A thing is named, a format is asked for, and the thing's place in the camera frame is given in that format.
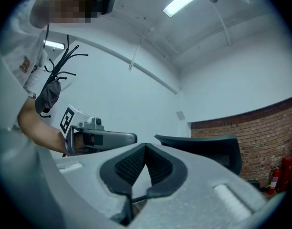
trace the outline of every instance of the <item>person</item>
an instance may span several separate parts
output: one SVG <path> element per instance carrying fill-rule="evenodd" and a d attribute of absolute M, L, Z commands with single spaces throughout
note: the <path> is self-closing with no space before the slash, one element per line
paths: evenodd
<path fill-rule="evenodd" d="M 0 34 L 0 53 L 29 95 L 17 118 L 21 131 L 35 144 L 66 155 L 60 130 L 47 125 L 36 112 L 34 86 L 47 57 L 44 28 L 50 23 L 81 22 L 88 18 L 90 4 L 90 0 L 23 0 Z M 83 153 L 80 133 L 75 134 L 74 146 L 77 153 Z"/>

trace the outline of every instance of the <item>white label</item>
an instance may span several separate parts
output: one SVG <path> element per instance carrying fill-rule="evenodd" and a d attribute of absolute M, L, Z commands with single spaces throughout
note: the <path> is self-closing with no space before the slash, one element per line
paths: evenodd
<path fill-rule="evenodd" d="M 270 183 L 270 188 L 275 188 L 277 182 L 278 182 L 278 178 L 277 177 L 273 177 L 272 181 Z"/>
<path fill-rule="evenodd" d="M 81 163 L 75 163 L 75 164 L 70 164 L 70 165 L 62 165 L 62 166 L 59 166 L 59 171 L 60 173 L 66 173 L 66 172 L 70 172 L 70 171 L 73 171 L 73 170 L 77 170 L 79 168 L 83 167 L 83 165 Z"/>

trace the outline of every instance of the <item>brick wall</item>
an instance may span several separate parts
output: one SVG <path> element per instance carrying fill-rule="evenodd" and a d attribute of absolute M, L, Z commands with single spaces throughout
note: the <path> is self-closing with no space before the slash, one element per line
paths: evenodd
<path fill-rule="evenodd" d="M 236 135 L 244 179 L 268 185 L 270 170 L 292 154 L 292 98 L 237 116 L 195 122 L 191 137 Z"/>

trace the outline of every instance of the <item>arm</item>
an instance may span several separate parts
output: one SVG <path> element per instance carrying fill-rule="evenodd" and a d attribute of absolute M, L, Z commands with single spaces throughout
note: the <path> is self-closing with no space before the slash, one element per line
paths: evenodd
<path fill-rule="evenodd" d="M 65 153 L 64 137 L 58 129 L 44 123 L 36 112 L 35 100 L 28 98 L 18 115 L 22 132 L 39 146 Z"/>

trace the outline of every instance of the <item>gray device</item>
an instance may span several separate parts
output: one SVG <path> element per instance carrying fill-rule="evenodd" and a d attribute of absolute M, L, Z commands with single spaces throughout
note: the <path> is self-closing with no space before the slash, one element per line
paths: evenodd
<path fill-rule="evenodd" d="M 91 122 L 83 121 L 77 125 L 71 125 L 66 138 L 66 148 L 71 155 L 75 155 L 74 132 L 83 134 L 86 147 L 94 149 L 93 152 L 101 152 L 126 145 L 137 143 L 137 136 L 133 133 L 105 131 L 100 118 L 92 118 Z M 94 136 L 94 143 L 90 141 L 90 136 Z"/>

